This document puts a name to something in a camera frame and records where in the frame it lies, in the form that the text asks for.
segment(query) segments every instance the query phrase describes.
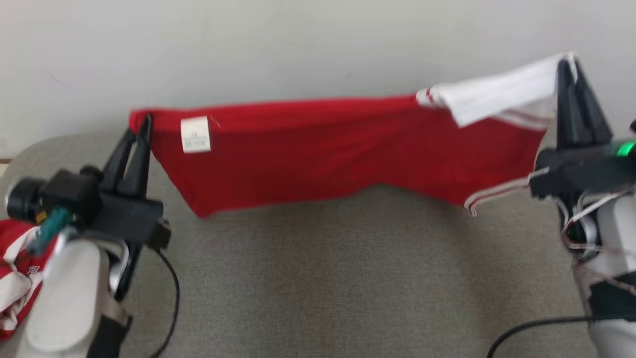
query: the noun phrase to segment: white wall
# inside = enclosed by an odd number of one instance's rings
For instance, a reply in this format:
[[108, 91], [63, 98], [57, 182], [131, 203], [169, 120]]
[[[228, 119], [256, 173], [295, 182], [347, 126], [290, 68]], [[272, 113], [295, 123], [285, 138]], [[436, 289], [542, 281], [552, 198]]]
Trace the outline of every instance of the white wall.
[[636, 118], [629, 0], [0, 0], [0, 157], [131, 108], [389, 95], [580, 53]]

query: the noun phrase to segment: camera lens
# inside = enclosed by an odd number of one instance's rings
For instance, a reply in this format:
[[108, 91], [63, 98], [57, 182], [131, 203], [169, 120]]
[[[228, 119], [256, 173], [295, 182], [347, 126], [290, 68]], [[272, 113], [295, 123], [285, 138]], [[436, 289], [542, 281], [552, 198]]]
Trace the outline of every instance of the camera lens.
[[17, 182], [6, 196], [9, 217], [35, 223], [39, 211], [39, 191], [45, 180], [25, 178]]

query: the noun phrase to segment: red fabric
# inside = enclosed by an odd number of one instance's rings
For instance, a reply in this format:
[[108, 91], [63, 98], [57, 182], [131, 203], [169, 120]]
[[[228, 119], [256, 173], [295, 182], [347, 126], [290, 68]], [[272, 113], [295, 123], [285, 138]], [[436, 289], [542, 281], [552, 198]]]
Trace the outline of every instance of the red fabric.
[[[218, 210], [346, 196], [384, 183], [464, 204], [527, 176], [544, 131], [496, 119], [458, 128], [415, 96], [134, 111], [154, 118], [155, 157], [200, 217]], [[185, 154], [182, 119], [207, 116], [210, 152]]]
[[[18, 275], [29, 286], [27, 292], [20, 291], [20, 297], [13, 304], [6, 308], [3, 307], [0, 314], [0, 340], [11, 338], [15, 332], [16, 327], [13, 327], [15, 322], [17, 321], [18, 325], [21, 324], [29, 314], [41, 287], [42, 270], [44, 270], [46, 261], [55, 246], [55, 242], [52, 242], [47, 251], [40, 257], [27, 255], [24, 250], [26, 244], [22, 245], [23, 247], [17, 256], [8, 254], [7, 249], [17, 241], [19, 241], [18, 245], [21, 245], [20, 242], [24, 239], [23, 235], [32, 227], [30, 224], [17, 220], [0, 220], [0, 283], [6, 280], [9, 275]], [[16, 294], [11, 289], [17, 287], [2, 287], [4, 289], [0, 292], [0, 301], [5, 301], [2, 298]]]

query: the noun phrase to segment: teal connector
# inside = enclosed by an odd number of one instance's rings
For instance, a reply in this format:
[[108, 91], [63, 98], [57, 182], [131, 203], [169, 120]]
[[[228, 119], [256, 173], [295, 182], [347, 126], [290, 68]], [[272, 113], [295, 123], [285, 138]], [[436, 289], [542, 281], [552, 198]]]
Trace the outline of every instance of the teal connector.
[[71, 213], [64, 208], [54, 208], [40, 225], [36, 238], [27, 247], [27, 253], [40, 256], [48, 244], [63, 228], [71, 223]]

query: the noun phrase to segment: yellow component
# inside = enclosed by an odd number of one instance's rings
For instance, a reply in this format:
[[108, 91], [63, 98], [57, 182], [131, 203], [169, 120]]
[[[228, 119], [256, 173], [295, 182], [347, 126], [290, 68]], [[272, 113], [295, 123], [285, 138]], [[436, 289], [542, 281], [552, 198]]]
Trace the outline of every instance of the yellow component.
[[41, 211], [36, 217], [36, 222], [39, 224], [45, 219], [46, 219], [46, 211]]

